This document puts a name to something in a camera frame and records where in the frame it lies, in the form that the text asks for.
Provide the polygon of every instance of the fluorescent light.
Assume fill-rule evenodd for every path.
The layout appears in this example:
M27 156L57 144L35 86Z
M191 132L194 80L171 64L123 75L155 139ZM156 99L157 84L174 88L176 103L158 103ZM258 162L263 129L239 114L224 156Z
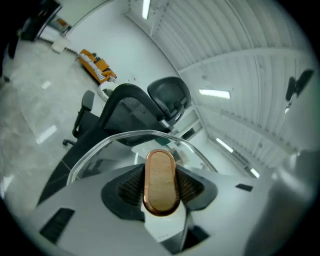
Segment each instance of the fluorescent light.
M215 96L224 99L230 99L230 92L225 90L209 90L209 89L199 89L199 93L202 95Z
M253 174L254 176L256 176L257 178L259 178L260 174L259 174L254 168L252 168L252 169L250 170L250 172L252 172L252 174Z
M148 19L149 8L150 8L150 0L143 0L142 17L145 20Z
M219 142L222 146L224 146L230 153L232 153L234 150L229 147L226 143L224 143L221 139L216 138L216 141Z

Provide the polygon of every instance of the black mesh office chair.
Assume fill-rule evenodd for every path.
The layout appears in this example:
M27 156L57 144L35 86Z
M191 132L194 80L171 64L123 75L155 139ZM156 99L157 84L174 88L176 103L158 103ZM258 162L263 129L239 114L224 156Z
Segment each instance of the black mesh office chair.
M169 125L176 124L185 110L191 106L191 94L179 77L165 77L151 83L147 91L161 109Z
M164 133L170 131L161 123L165 115L157 104L133 84L119 85L107 100L100 117L90 113L92 109L90 98L93 99L93 92L87 91L82 98L82 107L73 128L72 133L78 141L73 143L74 146L53 171L42 191L39 203L62 189L73 166L103 139L129 131L156 130ZM153 136L134 136L120 142L133 147L150 140L153 140Z

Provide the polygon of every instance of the copper-rimmed wooden pad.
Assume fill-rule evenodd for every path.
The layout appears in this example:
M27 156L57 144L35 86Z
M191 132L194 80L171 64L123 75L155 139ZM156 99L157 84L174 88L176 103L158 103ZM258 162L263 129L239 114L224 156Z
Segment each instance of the copper-rimmed wooden pad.
M180 202L176 182L176 163L165 150L151 151L145 163L143 203L157 216L173 213Z

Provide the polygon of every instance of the floor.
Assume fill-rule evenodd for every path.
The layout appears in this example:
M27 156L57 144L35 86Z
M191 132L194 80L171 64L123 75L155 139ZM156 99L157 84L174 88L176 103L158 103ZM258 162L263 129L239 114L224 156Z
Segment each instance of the floor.
M95 92L93 114L99 116L105 105L76 55L55 53L50 46L42 40L20 41L11 81L0 89L0 189L18 218L35 208L68 151L62 141L74 139L71 131L83 94Z

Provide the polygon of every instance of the black grille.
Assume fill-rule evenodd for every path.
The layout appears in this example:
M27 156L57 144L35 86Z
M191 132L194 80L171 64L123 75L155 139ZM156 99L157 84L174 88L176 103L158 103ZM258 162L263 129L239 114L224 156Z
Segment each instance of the black grille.
M140 170L119 184L119 197L132 206L139 206L142 200L145 174Z
M75 211L67 208L60 208L56 214L40 230L40 234L55 244L65 230Z
M183 203L187 203L192 199L200 195L205 187L199 181L183 173L180 170L176 170L176 177L180 192L180 198Z

